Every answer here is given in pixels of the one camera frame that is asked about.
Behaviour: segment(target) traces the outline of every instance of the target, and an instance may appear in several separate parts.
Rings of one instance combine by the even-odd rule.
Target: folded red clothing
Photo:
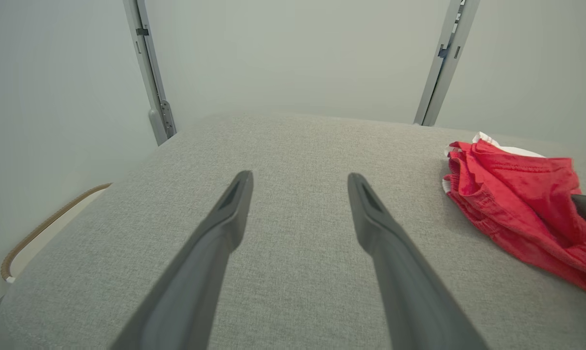
[[[512,155],[483,140],[451,147],[444,180],[464,215],[521,261],[586,290],[586,221],[571,199],[581,193],[571,159]]]

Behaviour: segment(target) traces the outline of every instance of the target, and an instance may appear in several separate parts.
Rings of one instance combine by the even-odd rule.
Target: gray table
[[[209,117],[113,184],[26,267],[0,308],[0,346],[106,346],[240,170],[255,192],[210,344],[386,348],[375,271],[346,177],[362,173],[495,349],[586,349],[586,292],[505,253],[440,186],[444,147],[473,131],[301,115]],[[493,135],[547,157],[586,153]]]

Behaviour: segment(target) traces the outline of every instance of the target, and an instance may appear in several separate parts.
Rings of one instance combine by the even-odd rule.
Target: crumpled fabric
[[[586,290],[586,221],[570,158],[512,155],[483,140],[453,142],[448,196],[506,252]]]

